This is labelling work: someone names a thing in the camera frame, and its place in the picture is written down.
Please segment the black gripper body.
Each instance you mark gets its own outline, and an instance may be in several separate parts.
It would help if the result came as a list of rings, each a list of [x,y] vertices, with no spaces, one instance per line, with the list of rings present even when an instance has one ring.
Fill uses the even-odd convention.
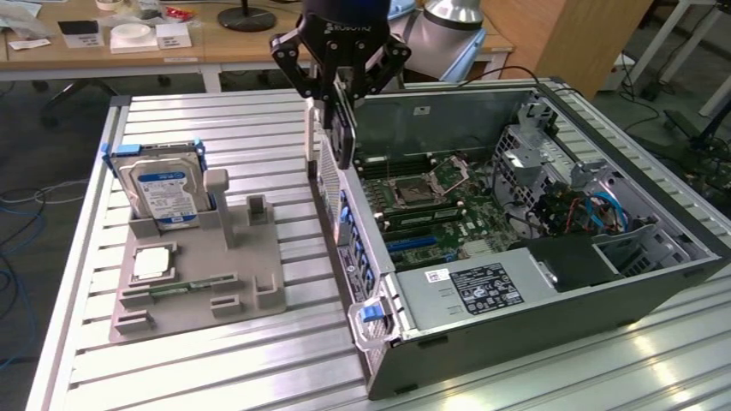
[[[366,59],[390,38],[390,1],[303,1],[297,35],[315,61],[327,67],[325,52],[340,53],[338,66],[352,65],[354,52]]]

